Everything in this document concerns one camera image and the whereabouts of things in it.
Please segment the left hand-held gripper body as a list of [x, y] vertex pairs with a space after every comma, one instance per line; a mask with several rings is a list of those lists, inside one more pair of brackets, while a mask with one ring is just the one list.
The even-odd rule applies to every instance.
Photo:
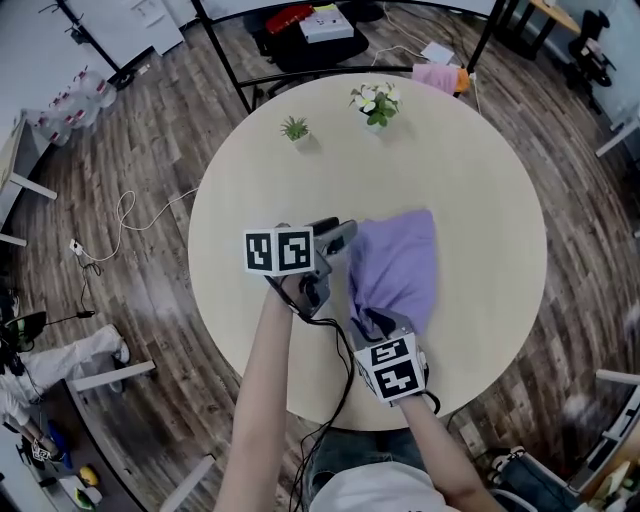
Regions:
[[302, 317], [313, 318], [329, 299], [332, 267], [317, 224], [286, 224], [243, 233], [244, 269], [264, 276]]

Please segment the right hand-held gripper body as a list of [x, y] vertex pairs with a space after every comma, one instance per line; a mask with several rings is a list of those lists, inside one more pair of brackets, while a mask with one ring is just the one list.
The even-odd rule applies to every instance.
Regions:
[[354, 346], [366, 386], [386, 405], [412, 395], [427, 395], [429, 368], [411, 326], [410, 333], [382, 334], [373, 324], [369, 346]]

